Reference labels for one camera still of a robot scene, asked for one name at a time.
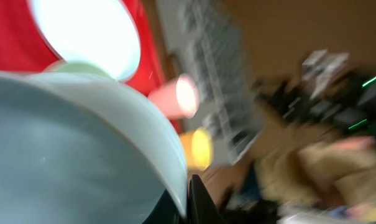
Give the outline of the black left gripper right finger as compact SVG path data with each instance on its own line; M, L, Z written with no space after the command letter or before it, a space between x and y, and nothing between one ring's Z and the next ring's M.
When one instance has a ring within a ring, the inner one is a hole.
M226 224L199 175L191 177L188 199L191 224Z

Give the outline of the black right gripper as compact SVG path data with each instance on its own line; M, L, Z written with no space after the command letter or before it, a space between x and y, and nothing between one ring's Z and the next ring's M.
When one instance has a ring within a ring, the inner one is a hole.
M303 85L287 89L288 80L273 93L262 89L276 82L255 82L256 100L266 103L284 123L324 123L344 134L369 129L376 123L376 75L344 74L326 87L326 95L310 98Z

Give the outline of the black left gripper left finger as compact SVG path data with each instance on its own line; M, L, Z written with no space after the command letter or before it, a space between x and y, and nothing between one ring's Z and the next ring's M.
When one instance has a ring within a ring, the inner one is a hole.
M165 190L143 224L186 224L167 190Z

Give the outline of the light blue bowl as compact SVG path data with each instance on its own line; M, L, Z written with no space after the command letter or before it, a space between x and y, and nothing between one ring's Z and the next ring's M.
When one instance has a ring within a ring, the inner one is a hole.
M0 223L143 223L165 190L187 216L178 135L122 133L0 77Z

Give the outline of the mint green bowl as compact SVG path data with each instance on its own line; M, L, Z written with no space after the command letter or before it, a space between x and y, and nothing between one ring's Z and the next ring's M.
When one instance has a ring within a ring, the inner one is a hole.
M104 70L88 62L57 61L45 68L43 73L64 79L114 80Z

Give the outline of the grey dishwasher rack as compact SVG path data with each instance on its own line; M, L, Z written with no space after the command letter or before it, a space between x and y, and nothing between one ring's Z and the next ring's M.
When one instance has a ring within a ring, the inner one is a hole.
M188 74L199 91L199 109L182 121L183 128L206 128L214 144L212 165L234 165L262 129L241 32L221 1L157 0L156 5L175 71Z

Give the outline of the yellow plastic cup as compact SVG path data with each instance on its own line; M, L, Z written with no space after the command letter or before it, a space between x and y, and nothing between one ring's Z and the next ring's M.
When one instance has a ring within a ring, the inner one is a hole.
M189 169L206 170L213 161L213 141L210 133L200 127L179 135Z

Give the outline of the pink plastic cup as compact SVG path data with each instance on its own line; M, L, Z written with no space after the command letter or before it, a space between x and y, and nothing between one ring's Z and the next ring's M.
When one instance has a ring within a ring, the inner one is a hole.
M151 91L148 99L168 118L192 118L199 108L198 89L185 73Z

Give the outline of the light blue plate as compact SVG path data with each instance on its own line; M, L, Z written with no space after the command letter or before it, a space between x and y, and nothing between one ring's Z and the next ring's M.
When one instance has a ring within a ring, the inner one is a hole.
M136 73L141 47L137 27L120 0L29 0L46 44L66 62L85 62L111 78Z

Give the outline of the red plastic tray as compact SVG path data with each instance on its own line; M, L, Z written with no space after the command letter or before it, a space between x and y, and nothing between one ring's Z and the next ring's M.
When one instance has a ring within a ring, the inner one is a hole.
M28 0L0 0L0 77L25 83L45 93L44 103L61 98L84 108L110 127L126 134L177 136L181 129L149 99L165 84L160 62L142 6L122 1L138 30L141 58L134 76L120 80L64 79L43 73L54 62L64 61L47 44L30 13Z

